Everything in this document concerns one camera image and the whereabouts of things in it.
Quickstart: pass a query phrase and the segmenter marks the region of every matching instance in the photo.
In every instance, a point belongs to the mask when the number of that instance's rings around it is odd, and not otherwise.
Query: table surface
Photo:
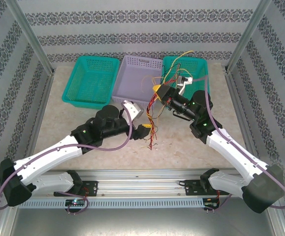
[[[59,142],[77,126],[94,117],[97,110],[77,108],[62,101],[62,94],[72,72],[72,67],[57,67],[45,114],[38,134],[35,153]],[[219,63],[209,64],[211,100],[214,104],[212,114],[228,133],[242,146],[243,137],[230,98],[228,87]],[[111,101],[121,108],[120,104]],[[155,105],[158,114],[161,104]],[[145,114],[134,124],[149,123]],[[189,122],[172,116],[172,111],[164,110],[155,122],[158,126],[156,145],[153,150],[147,146],[149,141],[131,140],[118,151],[92,150],[80,157],[68,160],[56,170],[121,170],[121,169],[208,169],[232,168],[219,153],[196,139],[189,128]],[[102,148],[121,145],[126,134],[103,141]]]

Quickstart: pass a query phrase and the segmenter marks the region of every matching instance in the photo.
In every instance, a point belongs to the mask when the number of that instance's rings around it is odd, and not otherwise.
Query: patterned wallpaper
[[[0,0],[0,162],[25,157],[47,81],[31,45]]]
[[[80,55],[193,57],[226,65],[259,0],[19,0],[54,67]]]
[[[258,156],[285,173],[285,0],[271,2],[231,73]]]

